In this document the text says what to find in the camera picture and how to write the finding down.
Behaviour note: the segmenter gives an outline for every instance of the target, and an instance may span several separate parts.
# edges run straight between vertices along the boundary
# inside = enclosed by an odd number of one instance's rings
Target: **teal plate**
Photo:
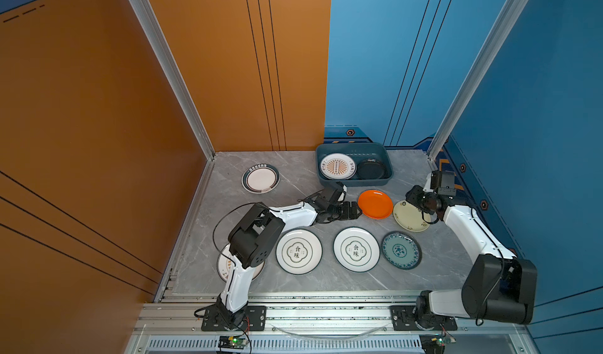
[[[404,270],[416,268],[422,258],[417,241],[401,231],[387,234],[381,242],[381,251],[392,265]]]

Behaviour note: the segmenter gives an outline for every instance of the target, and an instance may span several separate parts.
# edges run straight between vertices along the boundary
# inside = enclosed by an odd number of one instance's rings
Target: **gray marble tabletop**
[[[394,204],[405,199],[413,185],[423,185],[431,169],[421,150],[388,151],[394,168],[393,178],[385,186],[348,188],[346,200],[357,200],[367,189],[386,192]],[[262,201],[268,206],[283,207],[297,203],[323,187],[317,178],[314,152],[221,152],[216,155],[201,209],[185,244],[184,257],[178,262],[174,294],[218,294],[224,282],[216,271],[218,253],[212,243],[212,230],[227,212],[243,203]],[[243,173],[259,163],[274,165],[280,182],[264,194],[247,192],[241,185]],[[216,230],[216,242],[222,248],[232,227],[249,206],[230,214]],[[427,230],[409,233],[423,251],[421,263],[414,269],[401,270],[383,256],[370,271],[355,273],[343,268],[335,258],[335,236],[346,227],[368,230],[381,244],[393,230],[405,231],[391,215],[383,220],[361,216],[358,220],[316,224],[307,228],[323,245],[319,265],[305,275],[291,275],[278,264],[274,251],[268,256],[263,272],[252,282],[250,292],[279,291],[364,291],[364,290],[447,290],[463,286],[471,269],[471,260],[463,245],[444,223]]]

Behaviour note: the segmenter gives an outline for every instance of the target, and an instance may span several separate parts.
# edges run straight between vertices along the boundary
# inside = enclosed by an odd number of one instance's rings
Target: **beige plate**
[[[429,227],[428,223],[423,221],[420,209],[412,206],[406,200],[400,201],[394,206],[394,218],[400,226],[412,232],[425,231]],[[433,218],[429,214],[425,214],[425,220],[432,222]]]

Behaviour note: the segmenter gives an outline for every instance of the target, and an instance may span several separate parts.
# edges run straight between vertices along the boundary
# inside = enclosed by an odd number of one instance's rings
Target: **metal bracket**
[[[415,322],[413,313],[414,306],[390,306],[391,322],[394,324],[394,330],[439,330],[443,326],[446,330],[456,330],[456,320],[453,317],[434,315],[432,329],[419,328]]]
[[[264,330],[264,323],[266,321],[266,306],[246,306],[244,316],[245,317],[243,318],[241,329],[236,330],[247,330],[246,318],[249,318],[249,331],[261,332]],[[205,310],[201,330],[204,332],[228,332],[231,329],[228,328],[228,324],[218,313],[218,308],[216,308],[216,306],[209,306]]]

